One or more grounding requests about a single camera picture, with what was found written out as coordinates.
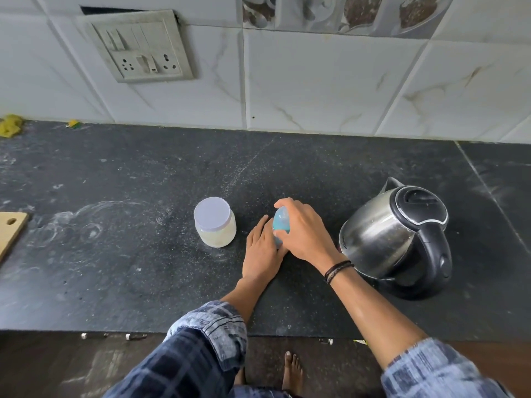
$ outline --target person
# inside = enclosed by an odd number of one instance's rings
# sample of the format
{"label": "person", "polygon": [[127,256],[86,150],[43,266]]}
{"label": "person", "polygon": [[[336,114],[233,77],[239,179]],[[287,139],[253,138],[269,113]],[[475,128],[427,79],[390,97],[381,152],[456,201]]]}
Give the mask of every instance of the person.
{"label": "person", "polygon": [[[453,348],[428,337],[368,285],[336,250],[312,207],[291,198],[277,201],[275,208],[281,206],[288,210],[290,232],[273,232],[272,221],[266,223],[268,217],[264,216],[247,237],[242,278],[234,290],[176,321],[163,343],[110,388],[105,398],[281,398],[302,394],[304,371],[291,352],[284,358],[282,390],[245,385],[241,372],[246,324],[288,251],[329,279],[332,276],[330,287],[384,370],[381,381],[388,397],[510,396],[499,383],[482,377],[474,364]],[[282,241],[279,250],[274,235]]]}

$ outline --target foot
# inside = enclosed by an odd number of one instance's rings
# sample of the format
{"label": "foot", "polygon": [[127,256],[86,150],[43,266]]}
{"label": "foot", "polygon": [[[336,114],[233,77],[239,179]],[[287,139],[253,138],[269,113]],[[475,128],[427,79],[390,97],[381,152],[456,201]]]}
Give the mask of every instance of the foot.
{"label": "foot", "polygon": [[245,385],[245,370],[242,367],[238,374],[236,374],[236,377],[234,378],[234,385]]}
{"label": "foot", "polygon": [[286,352],[284,355],[284,380],[282,381],[282,389],[292,395],[301,395],[302,379],[303,371],[299,358],[297,355],[292,355],[289,351]]}

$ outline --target kettle lid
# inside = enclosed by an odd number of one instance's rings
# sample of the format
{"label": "kettle lid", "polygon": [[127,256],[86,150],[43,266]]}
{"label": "kettle lid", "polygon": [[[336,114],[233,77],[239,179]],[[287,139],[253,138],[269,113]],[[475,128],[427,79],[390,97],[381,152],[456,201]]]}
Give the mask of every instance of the kettle lid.
{"label": "kettle lid", "polygon": [[444,203],[434,193],[424,188],[401,187],[397,189],[395,198],[391,198],[391,201],[393,200],[395,202],[393,205],[398,210],[395,214],[409,228],[416,230],[418,226],[429,222],[439,223],[442,226],[448,223],[448,210]]}

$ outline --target stainless steel kettle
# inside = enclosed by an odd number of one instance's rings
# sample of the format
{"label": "stainless steel kettle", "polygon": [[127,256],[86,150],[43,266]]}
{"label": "stainless steel kettle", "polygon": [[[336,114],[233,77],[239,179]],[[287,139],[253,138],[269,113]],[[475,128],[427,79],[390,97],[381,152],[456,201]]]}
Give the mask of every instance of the stainless steel kettle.
{"label": "stainless steel kettle", "polygon": [[[381,192],[345,222],[339,247],[377,286],[402,299],[425,299],[450,280],[447,224],[448,211],[434,193],[389,177]],[[400,284],[395,275],[412,256],[420,256],[423,274],[413,284]]]}

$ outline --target plaid shirt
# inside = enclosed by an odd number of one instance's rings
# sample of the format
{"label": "plaid shirt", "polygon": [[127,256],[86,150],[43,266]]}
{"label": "plaid shirt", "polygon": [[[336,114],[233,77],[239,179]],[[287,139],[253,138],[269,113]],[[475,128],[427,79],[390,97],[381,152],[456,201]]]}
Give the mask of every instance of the plaid shirt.
{"label": "plaid shirt", "polygon": [[[103,398],[286,398],[270,388],[236,386],[247,331],[227,302],[211,301],[176,321],[163,343]],[[388,397],[507,397],[453,348],[426,339],[397,357],[382,375]]]}

